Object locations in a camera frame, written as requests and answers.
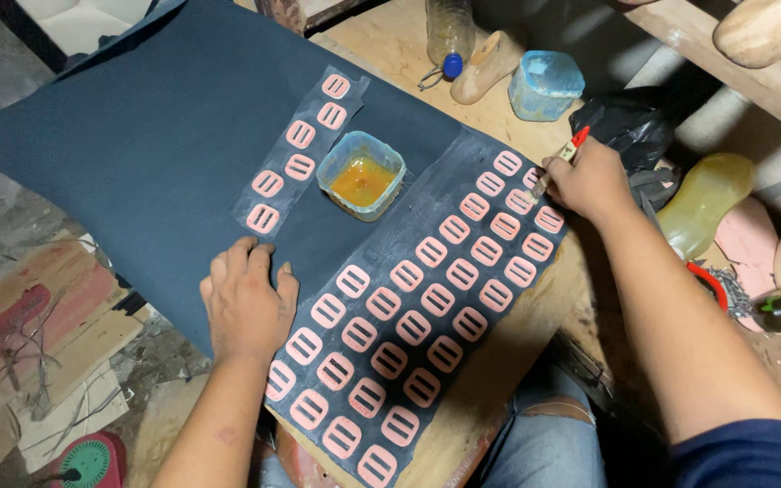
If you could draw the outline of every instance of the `concrete floor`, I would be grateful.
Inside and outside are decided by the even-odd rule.
[[[51,72],[0,23],[0,109],[32,94],[53,79]],[[83,235],[82,227],[43,197],[0,173],[0,278],[33,246],[63,228]],[[158,314],[111,359],[129,411],[107,430],[118,434],[126,450],[134,445],[153,385],[209,371],[210,359],[195,349]],[[27,486],[30,477],[19,450],[0,465],[0,487]]]

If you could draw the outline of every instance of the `blue plastic tub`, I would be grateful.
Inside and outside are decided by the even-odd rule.
[[[359,130],[349,132],[343,136],[339,144],[331,150],[324,161],[321,161],[317,173],[319,187],[330,195],[332,201],[349,214],[364,222],[375,222],[378,217],[385,213],[385,210],[388,209],[388,206],[391,205],[397,194],[399,194],[400,188],[403,187],[405,162],[403,162],[403,157],[390,147],[365,132]],[[345,200],[342,195],[331,190],[331,183],[336,180],[339,173],[348,165],[348,162],[360,156],[369,156],[373,161],[396,173],[396,177],[385,189],[385,193],[379,196],[373,205],[369,206],[354,205]]]
[[[508,97],[517,117],[551,122],[580,98],[584,86],[583,75],[568,54],[526,51],[508,85]]]

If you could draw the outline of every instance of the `glue container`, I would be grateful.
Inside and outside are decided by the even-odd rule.
[[[456,78],[475,49],[471,0],[427,0],[427,56]]]
[[[552,122],[580,98],[585,85],[577,63],[568,54],[526,51],[508,85],[508,97],[517,117]]]
[[[403,187],[405,162],[390,147],[365,132],[349,132],[321,161],[319,187],[349,214],[374,222]]]

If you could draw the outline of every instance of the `ripped jeans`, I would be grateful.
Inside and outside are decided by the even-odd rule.
[[[294,488],[276,456],[259,488]],[[508,403],[508,419],[465,488],[607,488],[587,396],[542,359]]]

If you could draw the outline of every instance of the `person's left hand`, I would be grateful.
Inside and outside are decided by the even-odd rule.
[[[269,363],[291,330],[300,283],[287,262],[274,290],[268,274],[276,247],[257,244],[254,237],[237,240],[210,262],[210,275],[201,281],[216,364],[237,358]]]

